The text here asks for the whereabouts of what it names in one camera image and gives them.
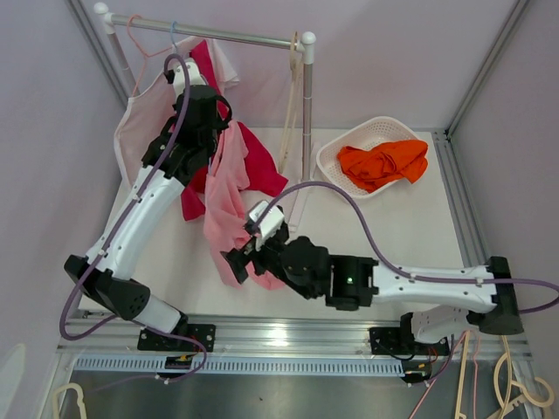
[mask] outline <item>white table surface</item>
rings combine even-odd
[[[253,132],[273,154],[280,148],[280,128],[254,128]],[[314,129],[313,141],[324,144],[345,130]],[[402,180],[359,206],[373,237],[394,263],[419,267],[462,267],[458,240],[452,224],[445,187],[440,174],[431,133],[417,133],[429,144],[429,167],[411,185]],[[300,175],[300,130],[295,130],[286,175]],[[315,179],[321,179],[315,173]],[[121,184],[111,216],[121,206],[128,188]],[[242,193],[246,208],[266,197],[253,191]],[[290,211],[293,199],[282,202]],[[160,299],[188,314],[255,316],[291,319],[394,320],[409,311],[430,306],[415,303],[382,304],[357,312],[339,312],[325,307],[324,299],[305,300],[287,286],[268,291],[248,279],[242,289],[224,285],[202,233],[204,218],[184,222],[181,203],[176,200],[148,240],[136,267],[134,279],[147,285]],[[371,256],[372,250],[351,207],[334,192],[314,188],[308,195],[297,235],[328,247],[330,254]],[[87,297],[80,309],[99,310]]]

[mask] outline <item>orange cloth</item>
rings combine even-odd
[[[403,177],[414,183],[427,169],[426,153],[426,142],[405,140],[384,142],[370,151],[346,146],[338,153],[338,160],[350,181],[374,192]]]

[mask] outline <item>light pink garment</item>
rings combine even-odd
[[[241,248],[249,239],[243,228],[245,206],[239,189],[250,183],[245,170],[248,154],[238,123],[233,120],[222,132],[206,179],[204,235],[210,243],[210,253],[224,284],[239,288],[229,264],[220,251]],[[271,273],[256,275],[252,264],[247,266],[249,276],[259,285],[274,290],[284,285]]]
[[[189,51],[202,41],[203,38],[186,38],[177,43],[177,51],[183,57],[187,56]],[[219,46],[214,40],[208,40],[207,45],[210,60],[217,69],[217,84],[221,92],[229,86],[236,85],[237,74]],[[128,186],[134,184],[138,176],[142,165],[141,158],[146,153],[149,143],[159,136],[167,119],[175,114],[175,101],[175,92],[162,72],[145,92],[128,99],[126,112],[114,133],[116,161],[122,179]]]

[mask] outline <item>white laundry basket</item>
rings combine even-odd
[[[342,166],[336,156],[345,146],[371,150],[383,142],[400,140],[419,140],[419,138],[399,120],[388,116],[379,116],[362,123],[359,127],[353,128],[322,147],[316,155],[316,164],[326,181],[339,186],[348,192],[352,198],[371,198],[396,182],[390,182],[372,193],[357,188],[343,174]]]

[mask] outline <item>metal floor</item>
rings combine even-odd
[[[453,417],[458,373],[459,362],[453,362],[414,419]],[[498,408],[492,374],[493,363],[480,362],[478,418],[488,417]],[[423,385],[407,388],[396,378],[195,374],[168,386],[138,380],[87,393],[126,376],[130,374],[73,373],[72,381],[86,392],[88,419],[405,419],[425,390]],[[468,365],[462,402],[462,412],[473,417],[468,383],[473,383],[473,365]],[[79,417],[73,394],[66,398],[62,417]],[[523,409],[507,415],[507,419],[522,417],[526,417]]]

